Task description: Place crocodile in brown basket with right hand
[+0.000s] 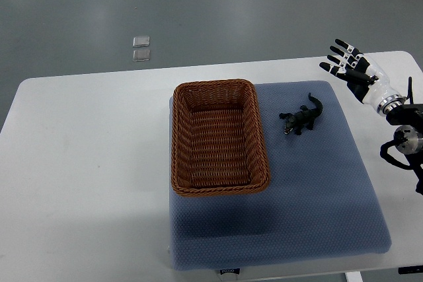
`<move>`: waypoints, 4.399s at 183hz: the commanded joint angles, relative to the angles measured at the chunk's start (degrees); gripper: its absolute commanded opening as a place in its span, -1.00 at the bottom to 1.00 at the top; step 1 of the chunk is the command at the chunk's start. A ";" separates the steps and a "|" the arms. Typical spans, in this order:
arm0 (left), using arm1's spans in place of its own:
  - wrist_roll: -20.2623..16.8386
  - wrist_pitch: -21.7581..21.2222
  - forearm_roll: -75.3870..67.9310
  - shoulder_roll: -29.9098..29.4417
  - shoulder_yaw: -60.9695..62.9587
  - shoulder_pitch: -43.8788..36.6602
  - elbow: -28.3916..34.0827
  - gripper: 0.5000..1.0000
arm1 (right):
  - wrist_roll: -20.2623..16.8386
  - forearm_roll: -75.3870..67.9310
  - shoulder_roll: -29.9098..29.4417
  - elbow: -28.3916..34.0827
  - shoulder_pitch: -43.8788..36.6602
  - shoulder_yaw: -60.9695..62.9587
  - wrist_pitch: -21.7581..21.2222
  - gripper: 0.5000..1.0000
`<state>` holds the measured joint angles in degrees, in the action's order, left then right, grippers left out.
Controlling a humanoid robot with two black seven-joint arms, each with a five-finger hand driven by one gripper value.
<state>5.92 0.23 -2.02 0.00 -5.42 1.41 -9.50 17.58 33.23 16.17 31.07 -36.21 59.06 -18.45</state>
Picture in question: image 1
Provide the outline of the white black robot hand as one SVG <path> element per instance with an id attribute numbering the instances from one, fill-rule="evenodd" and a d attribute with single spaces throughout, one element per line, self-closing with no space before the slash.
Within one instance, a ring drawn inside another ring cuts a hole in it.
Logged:
<path id="1" fill-rule="evenodd" d="M 335 44 L 330 47 L 333 54 L 319 66 L 345 81 L 359 102 L 372 106 L 380 116 L 404 104 L 406 98 L 391 86 L 386 72 L 368 54 L 341 39 Z"/>

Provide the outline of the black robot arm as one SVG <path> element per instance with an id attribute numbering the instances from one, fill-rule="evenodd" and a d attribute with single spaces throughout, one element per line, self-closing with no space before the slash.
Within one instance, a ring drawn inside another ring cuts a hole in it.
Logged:
<path id="1" fill-rule="evenodd" d="M 412 77 L 408 78 L 405 97 L 391 96 L 382 107 L 389 124 L 396 127 L 393 139 L 380 148 L 380 157 L 389 164 L 403 170 L 411 170 L 418 178 L 416 192 L 422 193 L 422 105 L 414 103 Z M 404 164 L 389 154 L 391 147 L 396 148 L 407 160 Z"/>

